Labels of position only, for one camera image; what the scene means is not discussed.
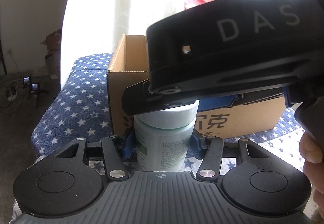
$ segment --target small camera on tripod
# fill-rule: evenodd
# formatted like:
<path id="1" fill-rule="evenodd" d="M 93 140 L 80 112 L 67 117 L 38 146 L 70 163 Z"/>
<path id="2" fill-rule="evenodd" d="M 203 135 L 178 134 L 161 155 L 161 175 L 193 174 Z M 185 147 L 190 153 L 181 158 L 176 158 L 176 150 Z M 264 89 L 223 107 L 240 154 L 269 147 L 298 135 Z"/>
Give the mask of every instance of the small camera on tripod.
<path id="1" fill-rule="evenodd" d="M 27 77 L 23 77 L 23 87 L 24 88 L 28 88 L 30 85 L 30 81 L 31 81 L 31 77 L 27 76 Z"/>

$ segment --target small cardboard box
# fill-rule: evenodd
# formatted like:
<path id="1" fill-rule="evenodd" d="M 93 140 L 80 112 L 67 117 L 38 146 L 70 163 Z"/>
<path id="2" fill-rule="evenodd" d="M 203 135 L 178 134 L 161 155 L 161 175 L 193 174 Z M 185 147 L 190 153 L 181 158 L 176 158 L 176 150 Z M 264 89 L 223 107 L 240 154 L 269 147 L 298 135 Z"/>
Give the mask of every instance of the small cardboard box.
<path id="1" fill-rule="evenodd" d="M 124 90 L 149 78 L 145 36 L 122 35 L 107 71 L 112 129 L 122 135 L 133 123 L 122 109 Z M 195 128 L 204 136 L 231 138 L 272 129 L 285 109 L 283 97 L 197 113 Z"/>
<path id="2" fill-rule="evenodd" d="M 48 50 L 60 50 L 62 40 L 62 29 L 58 29 L 46 36 L 46 39 L 41 44 L 46 45 Z"/>
<path id="3" fill-rule="evenodd" d="M 48 74 L 51 79 L 60 78 L 61 74 L 61 51 L 60 50 L 51 50 L 45 56 L 45 62 L 47 66 Z"/>

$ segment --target round pad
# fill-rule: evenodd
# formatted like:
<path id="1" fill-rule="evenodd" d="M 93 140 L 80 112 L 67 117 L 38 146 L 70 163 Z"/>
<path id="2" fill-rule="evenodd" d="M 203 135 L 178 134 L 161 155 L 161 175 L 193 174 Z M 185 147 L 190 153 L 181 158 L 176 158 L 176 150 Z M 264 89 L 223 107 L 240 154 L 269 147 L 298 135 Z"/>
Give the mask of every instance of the round pad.
<path id="1" fill-rule="evenodd" d="M 250 183 L 264 192 L 279 192 L 286 188 L 288 180 L 277 172 L 262 171 L 253 174 L 250 177 Z"/>
<path id="2" fill-rule="evenodd" d="M 59 193 L 69 189 L 75 182 L 74 176 L 67 172 L 53 171 L 41 175 L 36 184 L 38 188 L 47 193 Z"/>

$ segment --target white star pattern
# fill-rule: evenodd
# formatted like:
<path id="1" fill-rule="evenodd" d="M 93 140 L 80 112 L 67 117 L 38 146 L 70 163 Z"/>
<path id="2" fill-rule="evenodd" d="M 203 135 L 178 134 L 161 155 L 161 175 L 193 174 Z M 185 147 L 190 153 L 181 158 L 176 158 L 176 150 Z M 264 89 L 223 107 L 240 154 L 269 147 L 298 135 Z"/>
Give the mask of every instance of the white star pattern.
<path id="1" fill-rule="evenodd" d="M 57 140 L 58 140 L 58 138 L 53 138 L 53 140 L 51 141 L 52 142 L 52 145 L 53 144 L 57 144 Z"/>
<path id="2" fill-rule="evenodd" d="M 79 126 L 84 125 L 85 124 L 85 120 L 80 120 L 79 122 L 77 122 L 77 124 L 79 124 Z"/>
<path id="3" fill-rule="evenodd" d="M 95 134 L 95 131 L 96 131 L 96 130 L 92 130 L 92 129 L 90 128 L 90 130 L 87 131 L 88 136 L 89 136 L 89 135 L 94 135 L 94 134 Z"/>
<path id="4" fill-rule="evenodd" d="M 92 118 L 95 118 L 95 117 L 98 117 L 98 114 L 99 114 L 99 113 L 95 113 L 95 112 L 93 112 L 93 113 L 90 114 L 90 115 L 92 116 Z"/>
<path id="5" fill-rule="evenodd" d="M 100 124 L 102 127 L 108 127 L 108 122 L 102 122 L 102 124 Z"/>
<path id="6" fill-rule="evenodd" d="M 69 129 L 69 128 L 67 128 L 66 131 L 64 131 L 65 135 L 70 135 L 70 134 L 72 134 L 72 130 L 73 130 L 73 129 Z"/>

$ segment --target black handheld device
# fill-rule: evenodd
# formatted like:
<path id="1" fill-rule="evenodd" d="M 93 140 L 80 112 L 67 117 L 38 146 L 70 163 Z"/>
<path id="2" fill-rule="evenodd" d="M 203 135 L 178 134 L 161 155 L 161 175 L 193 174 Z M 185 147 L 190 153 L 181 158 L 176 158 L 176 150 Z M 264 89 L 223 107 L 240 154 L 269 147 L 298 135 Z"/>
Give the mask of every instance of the black handheld device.
<path id="1" fill-rule="evenodd" d="M 125 112 L 233 94 L 254 102 L 282 88 L 287 105 L 304 102 L 296 119 L 323 146 L 323 8 L 324 0 L 216 0 L 153 24 L 150 80 L 125 90 Z M 302 213 L 307 177 L 246 138 L 224 143 L 194 130 L 190 147 L 203 159 L 195 176 L 128 174 L 134 141 L 132 128 L 98 143 L 77 138 L 25 170 L 13 188 L 23 211 L 15 223 L 311 223 Z M 220 176 L 226 157 L 237 165 Z M 91 158 L 103 160 L 105 176 Z"/>

